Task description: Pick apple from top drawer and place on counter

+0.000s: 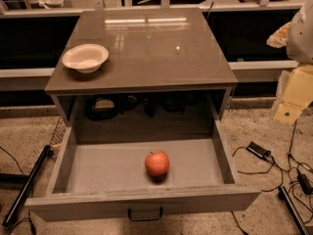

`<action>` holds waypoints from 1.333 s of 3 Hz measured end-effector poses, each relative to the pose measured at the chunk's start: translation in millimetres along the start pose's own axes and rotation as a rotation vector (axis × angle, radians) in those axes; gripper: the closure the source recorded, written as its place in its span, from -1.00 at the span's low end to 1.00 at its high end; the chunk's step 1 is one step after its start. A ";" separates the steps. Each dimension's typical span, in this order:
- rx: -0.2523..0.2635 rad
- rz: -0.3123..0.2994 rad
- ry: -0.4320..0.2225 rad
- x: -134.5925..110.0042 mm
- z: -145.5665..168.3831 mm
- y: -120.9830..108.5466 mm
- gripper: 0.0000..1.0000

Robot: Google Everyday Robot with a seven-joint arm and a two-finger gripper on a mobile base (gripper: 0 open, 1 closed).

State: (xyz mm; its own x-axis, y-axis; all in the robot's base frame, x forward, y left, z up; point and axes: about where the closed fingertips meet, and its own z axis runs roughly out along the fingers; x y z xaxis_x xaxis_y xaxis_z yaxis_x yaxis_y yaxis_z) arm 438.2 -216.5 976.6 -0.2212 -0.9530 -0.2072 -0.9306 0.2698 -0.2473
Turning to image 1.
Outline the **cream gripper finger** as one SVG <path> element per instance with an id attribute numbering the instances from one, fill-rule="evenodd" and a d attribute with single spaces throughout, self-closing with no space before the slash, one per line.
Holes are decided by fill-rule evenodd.
<path id="1" fill-rule="evenodd" d="M 273 119 L 282 124 L 294 124 L 313 102 L 313 66 L 299 65 L 292 71 L 283 70 L 273 104 Z"/>

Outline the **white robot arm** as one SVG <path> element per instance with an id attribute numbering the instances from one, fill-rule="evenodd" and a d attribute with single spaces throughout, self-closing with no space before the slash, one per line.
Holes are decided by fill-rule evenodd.
<path id="1" fill-rule="evenodd" d="M 287 47 L 290 59 L 298 66 L 288 74 L 274 119 L 293 124 L 313 102 L 313 0 L 307 0 L 292 18 L 268 39 L 268 44 Z"/>

